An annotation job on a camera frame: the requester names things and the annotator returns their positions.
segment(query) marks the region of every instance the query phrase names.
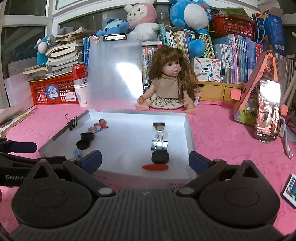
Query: label printer box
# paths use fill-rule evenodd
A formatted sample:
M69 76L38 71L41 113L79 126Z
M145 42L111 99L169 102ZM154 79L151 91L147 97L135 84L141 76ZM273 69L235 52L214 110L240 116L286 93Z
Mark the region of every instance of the label printer box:
M192 63L198 81L220 82L220 59L194 58Z

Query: red basket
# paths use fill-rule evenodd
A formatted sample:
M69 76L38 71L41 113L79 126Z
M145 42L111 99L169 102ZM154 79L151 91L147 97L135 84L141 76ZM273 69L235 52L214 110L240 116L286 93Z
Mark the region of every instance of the red basket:
M233 18L225 15L216 15L212 19L216 36L225 36L228 34L237 34L242 37L254 39L254 22Z
M78 104L71 74L29 83L34 105Z

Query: doll hand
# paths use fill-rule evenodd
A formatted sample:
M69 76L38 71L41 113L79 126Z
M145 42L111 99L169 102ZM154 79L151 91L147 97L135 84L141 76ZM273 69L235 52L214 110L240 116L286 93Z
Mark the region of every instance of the doll hand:
M139 98L138 98L138 104L143 104L144 103L144 97L143 96L140 96Z
M185 98L183 100L183 105L186 106L186 105L189 105L189 99L188 98Z

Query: pink table surface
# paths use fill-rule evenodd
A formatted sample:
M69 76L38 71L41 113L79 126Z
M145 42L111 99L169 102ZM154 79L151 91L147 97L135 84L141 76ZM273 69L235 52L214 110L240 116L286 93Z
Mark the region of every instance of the pink table surface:
M33 110L31 116L7 133L7 139L35 142L39 149L66 125L65 114L73 118L86 109L81 109L76 104L62 104L35 106ZM279 195L289 174L296 173L296 162L285 155L281 138L264 144L253 138L253 127L233 122L231 115L231 108L212 104L201 104L196 116L189 115L196 151L209 159L220 158L229 164L240 164L245 159L252 160ZM296 143L290 143L290 148L296 155ZM38 152L21 155L36 158ZM17 188L0 189L3 193L0 223L11 232L18 226L11 210L11 199ZM282 234L288 234L296 228L296 210L281 197L280 200L281 206L274 226Z

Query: red can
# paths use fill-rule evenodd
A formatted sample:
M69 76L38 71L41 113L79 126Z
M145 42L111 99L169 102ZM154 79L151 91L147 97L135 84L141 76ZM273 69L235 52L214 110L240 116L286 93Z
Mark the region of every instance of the red can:
M74 85L83 85L87 83L87 65L78 63L72 66Z

